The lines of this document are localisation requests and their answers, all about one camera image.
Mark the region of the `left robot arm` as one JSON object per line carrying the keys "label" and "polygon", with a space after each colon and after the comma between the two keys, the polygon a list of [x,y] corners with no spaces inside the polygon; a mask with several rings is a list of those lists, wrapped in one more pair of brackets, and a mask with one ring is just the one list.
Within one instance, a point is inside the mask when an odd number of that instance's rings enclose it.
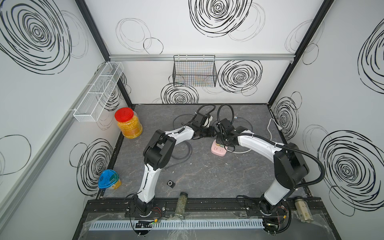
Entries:
{"label": "left robot arm", "polygon": [[215,109],[214,104],[202,105],[192,119],[180,128],[167,132],[155,131],[143,152],[145,165],[141,186],[133,195],[135,207],[142,215],[147,216],[152,211],[158,178],[169,163],[175,146],[185,141],[216,135],[215,128],[211,125],[211,113]]}

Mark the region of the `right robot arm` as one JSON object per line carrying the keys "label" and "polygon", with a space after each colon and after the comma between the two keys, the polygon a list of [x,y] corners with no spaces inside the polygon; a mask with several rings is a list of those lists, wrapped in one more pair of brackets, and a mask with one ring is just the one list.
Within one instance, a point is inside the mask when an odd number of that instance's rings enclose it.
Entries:
{"label": "right robot arm", "polygon": [[[296,189],[320,183],[326,175],[326,169],[319,158],[300,150],[295,144],[282,144],[259,136],[252,131],[233,126],[235,113],[229,104],[222,104],[217,111],[219,139],[224,147],[235,149],[237,146],[248,148],[274,164],[275,180],[259,201],[260,212],[269,216],[276,211],[279,203],[289,197]],[[317,163],[320,175],[315,180],[303,183],[310,169],[304,159],[308,157]]]}

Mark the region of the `pink power strip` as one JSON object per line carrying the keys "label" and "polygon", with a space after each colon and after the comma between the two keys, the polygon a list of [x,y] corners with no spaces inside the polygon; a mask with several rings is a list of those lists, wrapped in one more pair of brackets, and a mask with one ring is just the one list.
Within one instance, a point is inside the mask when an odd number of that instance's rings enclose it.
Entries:
{"label": "pink power strip", "polygon": [[211,146],[211,153],[219,157],[224,157],[227,153],[227,150],[225,147],[217,144],[216,140],[214,140]]}

